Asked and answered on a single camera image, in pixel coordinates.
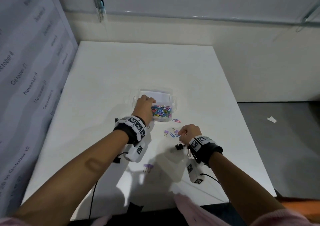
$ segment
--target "gray floor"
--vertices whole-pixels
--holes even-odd
[[[274,188],[320,199],[320,103],[238,104]]]

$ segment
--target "paper scrap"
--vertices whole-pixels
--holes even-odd
[[[273,123],[276,123],[277,122],[277,120],[275,119],[275,118],[273,118],[272,116],[270,117],[270,118],[267,118],[268,120],[270,120],[271,122],[273,122]]]

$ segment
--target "white table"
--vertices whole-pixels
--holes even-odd
[[[273,196],[268,174],[213,47],[190,45],[81,42],[24,201],[72,158],[112,131],[115,118],[130,115],[139,88],[172,88],[177,99],[173,118],[156,122],[140,163],[124,158],[99,180],[92,217],[125,213],[130,202],[143,211],[174,207],[173,194],[188,195],[196,204],[218,204],[228,198],[207,177],[193,184],[179,155],[178,143],[164,130],[194,123],[223,147],[224,155]],[[154,168],[144,173],[143,164]],[[204,173],[213,175],[203,166]],[[92,191],[72,219],[88,218]]]

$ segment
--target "wristband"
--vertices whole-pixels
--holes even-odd
[[[197,163],[204,162],[209,168],[209,159],[214,152],[222,154],[223,149],[214,140],[204,135],[198,135],[190,141],[190,151]]]
[[[128,135],[128,144],[136,144],[146,136],[145,122],[133,115],[119,119],[115,124],[115,130],[122,130]]]

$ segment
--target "hand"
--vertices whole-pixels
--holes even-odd
[[[189,144],[192,138],[198,135],[202,135],[200,128],[194,124],[186,125],[178,132],[180,135],[180,141],[184,144]]]
[[[134,107],[132,115],[139,116],[146,123],[146,126],[152,121],[151,106],[156,103],[154,98],[149,98],[147,95],[142,95],[138,98],[137,104]]]

